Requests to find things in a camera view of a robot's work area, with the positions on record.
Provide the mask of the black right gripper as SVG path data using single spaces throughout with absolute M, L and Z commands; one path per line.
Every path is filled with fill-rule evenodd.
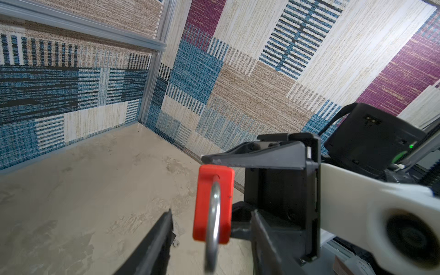
M 203 155 L 202 163 L 245 169 L 244 199 L 232 207 L 231 237 L 251 242 L 258 210 L 282 255 L 307 263 L 320 254 L 321 140 L 310 133 L 265 134 L 255 142 Z

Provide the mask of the red padlock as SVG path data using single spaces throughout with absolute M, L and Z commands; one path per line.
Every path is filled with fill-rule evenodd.
M 229 242 L 234 189 L 234 170 L 202 165 L 197 180 L 192 237 L 205 243 L 204 272 L 213 275 L 220 245 Z

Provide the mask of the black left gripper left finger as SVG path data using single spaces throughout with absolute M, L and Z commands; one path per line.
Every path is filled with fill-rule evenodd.
M 115 275 L 165 275 L 175 240 L 171 210 L 161 215 Z

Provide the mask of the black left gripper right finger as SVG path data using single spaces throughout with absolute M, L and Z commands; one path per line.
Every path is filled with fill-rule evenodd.
M 255 275 L 304 275 L 301 266 L 282 255 L 278 239 L 258 210 L 252 213 L 251 243 Z

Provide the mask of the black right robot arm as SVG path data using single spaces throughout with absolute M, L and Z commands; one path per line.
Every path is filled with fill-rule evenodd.
M 193 237 L 208 248 L 252 243 L 259 274 L 313 261 L 325 230 L 373 254 L 395 274 L 440 271 L 440 201 L 430 188 L 381 175 L 424 132 L 364 103 L 320 135 L 263 134 L 201 158 Z

